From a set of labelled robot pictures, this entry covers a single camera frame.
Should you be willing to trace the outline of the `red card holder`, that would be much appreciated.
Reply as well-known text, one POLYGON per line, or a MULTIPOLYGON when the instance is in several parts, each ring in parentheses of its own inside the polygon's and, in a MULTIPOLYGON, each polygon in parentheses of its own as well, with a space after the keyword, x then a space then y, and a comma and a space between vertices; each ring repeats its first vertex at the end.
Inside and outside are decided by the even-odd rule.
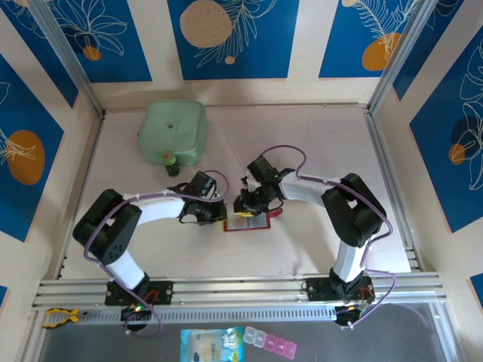
POLYGON ((271 219, 280 216, 283 209, 258 216, 241 216, 235 213, 232 204, 226 205, 227 219, 223 222, 224 232, 243 232, 250 230, 270 229, 271 219))

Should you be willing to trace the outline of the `mint green zip pouch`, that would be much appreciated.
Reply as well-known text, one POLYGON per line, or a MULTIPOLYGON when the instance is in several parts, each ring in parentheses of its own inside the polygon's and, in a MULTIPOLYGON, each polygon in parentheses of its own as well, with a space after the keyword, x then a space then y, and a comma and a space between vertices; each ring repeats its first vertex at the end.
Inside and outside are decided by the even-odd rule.
POLYGON ((158 100, 151 103, 137 134, 143 159, 162 164, 172 152, 176 163, 193 166, 202 159, 208 120, 205 106, 197 101, 158 100))

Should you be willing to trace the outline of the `blue snack packet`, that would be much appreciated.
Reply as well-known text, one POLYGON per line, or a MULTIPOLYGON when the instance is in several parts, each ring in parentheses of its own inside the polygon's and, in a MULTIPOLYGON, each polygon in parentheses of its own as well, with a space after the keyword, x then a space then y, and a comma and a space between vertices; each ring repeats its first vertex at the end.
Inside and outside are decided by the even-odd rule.
POLYGON ((245 362, 243 329, 181 330, 180 362, 245 362))

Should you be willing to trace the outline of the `white pink pill organizer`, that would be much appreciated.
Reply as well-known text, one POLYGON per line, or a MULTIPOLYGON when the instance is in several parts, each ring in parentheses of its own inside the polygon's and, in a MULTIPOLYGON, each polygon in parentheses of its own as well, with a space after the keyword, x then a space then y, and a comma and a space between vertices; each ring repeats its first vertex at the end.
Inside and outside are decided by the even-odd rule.
POLYGON ((245 327, 243 341, 288 360, 294 360, 296 357, 297 344, 295 342, 288 341, 262 330, 257 330, 250 326, 245 327))

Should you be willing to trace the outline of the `yellow black pliers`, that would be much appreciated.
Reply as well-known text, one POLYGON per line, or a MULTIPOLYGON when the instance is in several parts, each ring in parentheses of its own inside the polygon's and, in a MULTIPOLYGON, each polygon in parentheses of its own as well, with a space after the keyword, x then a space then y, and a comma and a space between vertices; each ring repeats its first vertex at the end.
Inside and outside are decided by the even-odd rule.
POLYGON ((89 311, 66 308, 50 308, 45 311, 45 314, 50 316, 55 316, 57 319, 53 323, 43 323, 42 327, 46 330, 56 329, 62 327, 66 324, 77 323, 80 321, 81 317, 86 317, 89 315, 89 311))

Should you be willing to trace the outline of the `aluminium mounting rail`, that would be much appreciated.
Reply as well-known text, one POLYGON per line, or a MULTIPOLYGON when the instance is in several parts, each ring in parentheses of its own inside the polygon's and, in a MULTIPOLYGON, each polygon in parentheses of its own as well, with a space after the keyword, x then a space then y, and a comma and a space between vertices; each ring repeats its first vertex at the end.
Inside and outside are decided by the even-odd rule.
MULTIPOLYGON (((171 307, 237 307, 307 305, 306 280, 310 275, 249 278, 154 278, 172 281, 171 307)), ((446 302, 442 282, 435 272, 399 273, 397 280, 372 275, 372 285, 380 299, 394 284, 386 302, 446 302)), ((34 297, 34 310, 49 308, 99 309, 105 303, 107 281, 103 279, 41 281, 34 297)))

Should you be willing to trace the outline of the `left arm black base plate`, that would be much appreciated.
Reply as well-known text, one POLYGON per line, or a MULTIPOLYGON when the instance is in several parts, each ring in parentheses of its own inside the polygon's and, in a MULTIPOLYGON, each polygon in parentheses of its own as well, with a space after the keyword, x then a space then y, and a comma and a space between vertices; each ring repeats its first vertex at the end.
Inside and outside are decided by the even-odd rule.
MULTIPOLYGON (((144 281, 132 290, 150 305, 170 305, 173 296, 172 281, 144 281)), ((105 296, 105 305, 128 306, 137 300, 116 282, 108 282, 105 296)))

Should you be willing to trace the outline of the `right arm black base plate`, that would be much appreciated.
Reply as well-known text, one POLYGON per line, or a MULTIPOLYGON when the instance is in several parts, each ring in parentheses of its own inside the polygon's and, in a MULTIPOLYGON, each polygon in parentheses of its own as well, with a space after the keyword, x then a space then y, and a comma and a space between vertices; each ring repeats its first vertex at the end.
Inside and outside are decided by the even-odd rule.
POLYGON ((310 302, 373 302, 375 295, 371 285, 372 280, 367 275, 350 283, 329 277, 308 278, 305 291, 310 302))

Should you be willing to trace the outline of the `aluminium side rail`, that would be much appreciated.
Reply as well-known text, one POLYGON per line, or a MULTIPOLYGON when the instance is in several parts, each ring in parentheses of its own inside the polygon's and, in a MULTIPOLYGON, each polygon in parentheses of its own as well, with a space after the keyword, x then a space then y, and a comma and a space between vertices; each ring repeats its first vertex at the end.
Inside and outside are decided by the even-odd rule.
POLYGON ((61 244, 60 251, 57 253, 56 265, 54 269, 54 280, 62 278, 64 261, 66 259, 69 242, 72 237, 72 232, 75 226, 75 220, 80 208, 81 199, 85 190, 85 186, 90 172, 91 164, 95 156, 97 144, 100 140, 100 135, 103 129, 103 123, 106 118, 106 112, 103 112, 99 121, 95 124, 93 130, 89 133, 86 141, 85 152, 82 155, 81 162, 79 164, 78 173, 75 178, 75 182, 72 187, 71 198, 66 210, 67 224, 66 231, 63 236, 63 242, 61 244))
POLYGON ((398 188, 395 172, 390 162, 389 153, 387 152, 382 133, 380 132, 376 119, 369 112, 369 110, 363 109, 363 113, 365 115, 368 131, 374 146, 381 173, 383 175, 392 211, 395 215, 395 223, 397 224, 399 234, 401 235, 402 243, 405 246, 406 257, 411 267, 411 271, 423 272, 423 267, 420 264, 417 249, 414 245, 414 236, 411 230, 411 223, 409 222, 406 214, 405 205, 401 192, 398 188))

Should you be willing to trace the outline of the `aluminium corner post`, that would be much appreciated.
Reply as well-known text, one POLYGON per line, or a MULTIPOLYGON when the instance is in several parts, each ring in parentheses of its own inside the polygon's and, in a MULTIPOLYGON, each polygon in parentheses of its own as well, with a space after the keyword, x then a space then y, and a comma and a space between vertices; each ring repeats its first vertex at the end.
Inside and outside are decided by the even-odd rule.
POLYGON ((386 93, 392 87, 395 77, 399 74, 401 67, 405 64, 409 53, 419 38, 426 21, 429 19, 438 0, 418 0, 417 6, 408 20, 404 32, 401 34, 395 52, 389 59, 377 86, 367 103, 368 114, 374 116, 385 99, 386 93))
POLYGON ((84 96, 88 105, 100 118, 104 116, 104 109, 91 88, 91 83, 82 68, 77 56, 69 45, 63 30, 60 28, 48 5, 43 0, 26 0, 29 11, 38 27, 52 47, 58 60, 72 79, 78 91, 84 96))

